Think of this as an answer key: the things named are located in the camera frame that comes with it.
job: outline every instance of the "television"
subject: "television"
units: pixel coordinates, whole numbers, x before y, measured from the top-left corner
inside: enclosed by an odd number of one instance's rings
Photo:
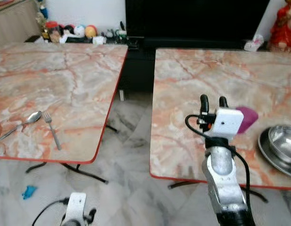
[[[225,47],[251,40],[269,0],[126,0],[128,37],[156,47]]]

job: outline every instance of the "metal spoon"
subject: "metal spoon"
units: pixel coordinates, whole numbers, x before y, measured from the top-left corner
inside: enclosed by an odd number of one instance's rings
[[[25,122],[15,126],[12,130],[10,130],[9,132],[5,133],[3,136],[0,137],[0,140],[8,137],[11,133],[13,133],[18,127],[20,126],[24,126],[26,124],[30,124],[30,123],[33,123],[33,122],[36,122],[37,120],[40,119],[42,115],[42,112],[41,111],[38,111],[38,112],[34,112],[32,113]]]

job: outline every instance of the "stainless steel plate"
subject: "stainless steel plate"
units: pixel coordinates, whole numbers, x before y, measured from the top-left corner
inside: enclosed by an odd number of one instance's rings
[[[270,128],[267,128],[264,130],[264,132],[261,133],[261,135],[258,138],[258,146],[264,155],[264,157],[278,170],[281,172],[291,176],[291,164],[287,164],[284,161],[282,161],[280,158],[278,158],[274,152],[272,151],[270,147],[269,142],[269,133]]]
[[[268,134],[274,154],[291,164],[291,126],[274,126]]]

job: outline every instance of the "marble floor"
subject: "marble floor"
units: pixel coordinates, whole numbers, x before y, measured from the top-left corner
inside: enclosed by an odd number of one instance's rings
[[[168,190],[171,181],[149,175],[151,101],[151,94],[126,94],[124,102],[116,97],[109,123],[120,133],[106,129],[95,162],[81,166],[108,185],[55,163],[25,174],[34,162],[0,160],[0,226],[31,225],[44,206],[74,191],[87,194],[85,213],[97,208],[94,226],[217,226],[206,184]],[[38,189],[23,200],[27,185]],[[255,190],[269,199],[251,197],[257,225],[291,226],[291,192]],[[59,225],[65,209],[52,206],[35,225]]]

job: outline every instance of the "white wall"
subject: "white wall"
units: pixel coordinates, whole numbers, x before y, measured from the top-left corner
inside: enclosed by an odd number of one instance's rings
[[[271,36],[270,30],[276,20],[277,11],[286,4],[284,0],[270,0],[256,34],[261,34],[265,40],[269,40]]]
[[[125,24],[125,0],[46,0],[49,20],[67,25],[94,25],[100,31]]]

